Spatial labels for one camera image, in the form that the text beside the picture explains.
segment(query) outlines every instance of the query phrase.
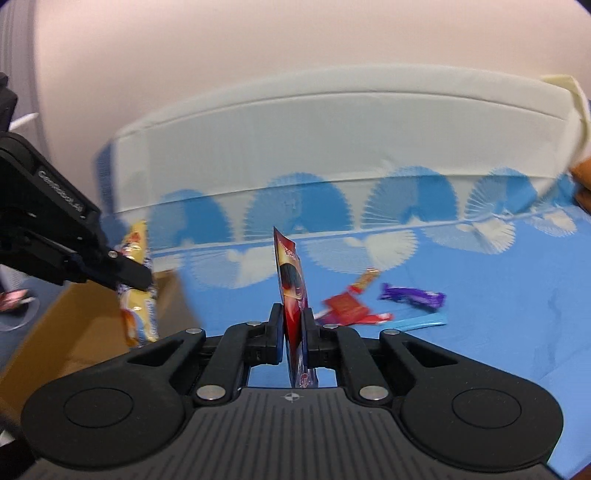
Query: candy wrapper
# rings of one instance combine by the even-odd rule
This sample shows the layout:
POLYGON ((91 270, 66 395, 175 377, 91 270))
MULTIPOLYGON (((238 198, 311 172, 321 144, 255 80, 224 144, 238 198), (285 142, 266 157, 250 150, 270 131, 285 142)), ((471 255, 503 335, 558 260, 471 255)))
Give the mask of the candy wrapper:
POLYGON ((279 278, 279 291, 283 300, 284 330, 287 340, 287 361, 291 386, 294 388, 318 387, 318 377, 313 368, 304 365, 302 354, 301 313, 308 306, 306 284, 301 271, 296 244, 273 229, 275 260, 279 278))
POLYGON ((378 300, 407 301, 411 305, 437 310, 445 303, 445 294, 419 288, 393 287, 382 284, 382 294, 378 300))
MULTIPOLYGON (((148 250, 148 229, 146 222, 133 224, 119 247, 122 255, 152 270, 152 259, 148 250)), ((117 288, 119 308, 124 325, 125 342, 130 348, 139 348, 158 340, 156 323, 156 289, 135 290, 120 284, 117 288)))
POLYGON ((369 284, 379 277, 380 273, 377 268, 367 268, 354 283, 347 287, 347 290, 354 295, 362 294, 369 284))

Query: candy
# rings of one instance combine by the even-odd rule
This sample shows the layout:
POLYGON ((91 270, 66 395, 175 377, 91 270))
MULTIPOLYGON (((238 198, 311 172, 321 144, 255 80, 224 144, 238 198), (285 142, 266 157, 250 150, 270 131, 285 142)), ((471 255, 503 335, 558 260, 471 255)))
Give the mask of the candy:
MULTIPOLYGON (((146 222, 133 224, 119 251, 127 258, 152 269, 147 235, 146 222)), ((117 295, 127 345, 130 348, 138 348, 157 341, 155 287, 151 286, 148 291, 141 291, 120 284, 117 295)))
POLYGON ((281 235, 276 228, 273 230, 279 291, 283 300, 291 386, 294 388, 318 387, 316 370, 304 365, 301 313, 308 306, 308 294, 302 276, 300 258, 296 254, 296 244, 281 235))
POLYGON ((355 295, 359 295, 365 291, 371 282, 379 277, 379 274, 379 270, 374 267, 369 267, 354 283, 347 287, 347 290, 355 295))
POLYGON ((437 310, 443 307, 445 298, 443 293, 420 290, 419 288, 393 287, 383 283, 382 294, 378 300, 407 301, 411 305, 437 310))
POLYGON ((339 325, 357 323, 369 314, 369 308, 353 297, 349 292, 335 295, 323 302, 330 308, 330 315, 335 317, 339 325))

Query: purple candy wrapper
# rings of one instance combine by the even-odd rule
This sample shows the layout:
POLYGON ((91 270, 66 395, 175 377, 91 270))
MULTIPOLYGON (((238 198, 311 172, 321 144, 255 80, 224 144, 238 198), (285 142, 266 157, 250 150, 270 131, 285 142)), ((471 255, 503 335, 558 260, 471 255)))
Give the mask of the purple candy wrapper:
POLYGON ((419 288, 393 287, 382 283, 382 294, 378 300, 407 301, 411 305, 437 310, 445 303, 445 294, 419 288))

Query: orange object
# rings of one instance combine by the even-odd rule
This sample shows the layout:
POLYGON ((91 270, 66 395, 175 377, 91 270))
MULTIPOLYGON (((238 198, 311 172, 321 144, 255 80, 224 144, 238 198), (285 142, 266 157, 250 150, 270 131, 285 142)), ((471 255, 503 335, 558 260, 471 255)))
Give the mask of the orange object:
POLYGON ((586 189, 591 190, 591 157, 571 168, 570 172, 576 181, 586 189))
POLYGON ((591 192, 585 188, 574 194, 574 199, 585 212, 591 214, 591 192))
POLYGON ((359 278, 347 287, 351 293, 359 295, 365 291, 371 282, 379 277, 380 271, 377 268, 369 267, 359 278))

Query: snack bag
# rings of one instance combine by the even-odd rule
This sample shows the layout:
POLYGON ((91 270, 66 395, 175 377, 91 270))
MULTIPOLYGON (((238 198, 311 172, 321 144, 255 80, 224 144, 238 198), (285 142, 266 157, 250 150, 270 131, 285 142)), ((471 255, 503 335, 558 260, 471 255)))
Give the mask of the snack bag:
POLYGON ((318 377, 313 368, 304 366, 302 354, 301 313, 308 306, 308 295, 301 272, 296 244, 273 229, 275 260, 279 278, 279 291, 283 300, 284 330, 287 340, 291 386, 294 388, 318 387, 318 377))
MULTIPOLYGON (((148 250, 148 229, 145 221, 134 223, 119 247, 122 255, 152 270, 148 250)), ((156 324, 156 289, 135 290, 120 284, 117 288, 123 320, 125 342, 130 348, 139 348, 158 340, 156 324)))

